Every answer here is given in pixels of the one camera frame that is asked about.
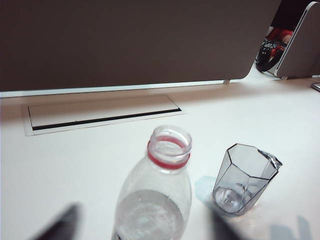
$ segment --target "bottle neck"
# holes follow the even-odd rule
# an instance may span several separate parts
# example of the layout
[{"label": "bottle neck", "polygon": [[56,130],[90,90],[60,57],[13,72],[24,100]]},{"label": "bottle neck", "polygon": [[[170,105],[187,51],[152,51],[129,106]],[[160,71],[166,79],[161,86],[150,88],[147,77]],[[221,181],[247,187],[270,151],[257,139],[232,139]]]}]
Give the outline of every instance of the bottle neck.
[{"label": "bottle neck", "polygon": [[179,170],[186,166],[190,151],[190,135],[173,126],[156,128],[147,146],[148,158],[166,170]]}]

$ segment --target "water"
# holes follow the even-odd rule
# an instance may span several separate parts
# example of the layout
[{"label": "water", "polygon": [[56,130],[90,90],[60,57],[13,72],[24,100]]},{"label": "water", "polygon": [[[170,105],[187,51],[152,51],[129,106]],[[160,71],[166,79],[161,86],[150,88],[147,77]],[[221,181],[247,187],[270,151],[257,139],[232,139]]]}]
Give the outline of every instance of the water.
[{"label": "water", "polygon": [[179,240],[184,229],[183,216],[171,199],[139,190],[117,207],[112,240]]},{"label": "water", "polygon": [[250,196],[240,195],[231,188],[218,187],[214,192],[216,204],[227,213],[237,213]]}]

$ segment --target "red ring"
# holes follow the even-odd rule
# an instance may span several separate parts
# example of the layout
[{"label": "red ring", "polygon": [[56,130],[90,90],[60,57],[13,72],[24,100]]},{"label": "red ring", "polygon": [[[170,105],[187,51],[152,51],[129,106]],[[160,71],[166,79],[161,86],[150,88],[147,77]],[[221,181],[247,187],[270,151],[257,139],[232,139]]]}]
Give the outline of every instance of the red ring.
[{"label": "red ring", "polygon": [[[162,136],[162,137],[159,137],[158,140],[175,143],[175,144],[179,145],[181,148],[184,147],[184,144],[181,141],[178,141],[176,138],[173,138],[173,137]],[[148,142],[148,145],[147,145],[147,155],[148,155],[149,159],[152,162],[154,162],[156,165],[158,165],[159,167],[164,168],[164,169],[176,170],[176,169],[180,169],[180,168],[184,167],[188,163],[188,160],[189,160],[190,155],[191,155],[189,153],[188,156],[187,156],[187,160],[182,162],[182,163],[178,163],[178,164],[166,163],[166,162],[163,162],[163,161],[159,161],[154,156],[152,156],[152,154],[151,154],[151,152],[149,150],[149,144],[150,144],[150,141]]]}]

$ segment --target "white desk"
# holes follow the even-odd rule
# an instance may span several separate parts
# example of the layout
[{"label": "white desk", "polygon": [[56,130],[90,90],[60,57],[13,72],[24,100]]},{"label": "white desk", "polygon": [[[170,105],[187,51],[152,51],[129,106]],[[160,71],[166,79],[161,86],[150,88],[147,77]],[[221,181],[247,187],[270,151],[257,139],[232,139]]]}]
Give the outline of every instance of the white desk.
[{"label": "white desk", "polygon": [[[320,80],[262,76],[251,72],[229,85],[1,99],[1,238],[29,239],[76,202],[82,205],[77,239],[110,239],[126,175],[144,156],[153,129],[174,124],[193,139],[188,167],[193,188],[201,177],[217,176],[226,149],[234,143],[254,145],[283,163],[256,206],[230,220],[246,236],[299,239],[298,219],[303,219],[302,231],[320,239],[320,93],[309,87]],[[22,104],[161,93],[186,114],[36,136],[24,133]],[[182,239],[209,239],[209,210],[194,192],[192,197]]]}]

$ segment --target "plastic water bottle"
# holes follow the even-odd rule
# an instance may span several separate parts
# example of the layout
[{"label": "plastic water bottle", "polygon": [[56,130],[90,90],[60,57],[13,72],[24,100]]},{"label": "plastic water bottle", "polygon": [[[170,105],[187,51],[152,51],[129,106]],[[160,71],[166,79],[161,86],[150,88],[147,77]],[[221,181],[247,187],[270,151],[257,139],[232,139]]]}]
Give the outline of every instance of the plastic water bottle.
[{"label": "plastic water bottle", "polygon": [[179,240],[191,207],[186,170],[190,135],[175,126],[157,127],[147,154],[127,176],[120,191],[112,240]]}]

